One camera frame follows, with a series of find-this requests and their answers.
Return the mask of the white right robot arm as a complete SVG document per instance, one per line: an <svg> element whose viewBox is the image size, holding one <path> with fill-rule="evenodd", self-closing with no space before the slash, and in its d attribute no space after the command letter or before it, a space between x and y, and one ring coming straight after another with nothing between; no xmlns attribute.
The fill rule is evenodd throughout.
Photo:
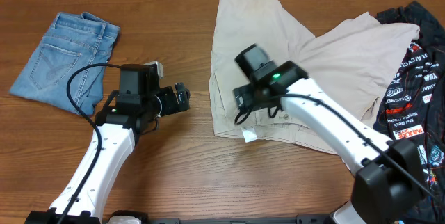
<svg viewBox="0 0 445 224"><path fill-rule="evenodd" d="M235 61L248 78L234 89L235 124L251 112L279 111L305 123L342 159L355 178L350 200L330 214L299 215L297 223L393 223L431 192L423 180L416 146L366 126L331 99L298 65L276 65L253 44Z"/></svg>

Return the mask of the beige cotton shorts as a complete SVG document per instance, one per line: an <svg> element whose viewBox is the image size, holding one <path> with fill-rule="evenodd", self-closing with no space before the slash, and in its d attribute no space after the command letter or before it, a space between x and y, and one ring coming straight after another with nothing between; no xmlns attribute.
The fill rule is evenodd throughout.
<svg viewBox="0 0 445 224"><path fill-rule="evenodd" d="M336 103L372 126L407 48L419 34L415 24L384 24L363 13L315 36L278 0L219 0L209 80L214 133L228 138L253 134L331 152L307 125L282 112L269 118L262 109L236 125L233 91L248 82L236 57L258 45L278 65L298 64Z"/></svg>

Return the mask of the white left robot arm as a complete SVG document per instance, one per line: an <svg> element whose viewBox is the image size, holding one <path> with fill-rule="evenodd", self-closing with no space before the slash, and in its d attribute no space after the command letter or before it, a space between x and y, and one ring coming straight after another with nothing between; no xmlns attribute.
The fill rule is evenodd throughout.
<svg viewBox="0 0 445 224"><path fill-rule="evenodd" d="M141 136L156 131L159 118L187 111L190 91L182 83L160 87L160 63L119 66L119 88L91 119L90 145L63 192L46 211L31 211L27 223L101 223L115 179Z"/></svg>

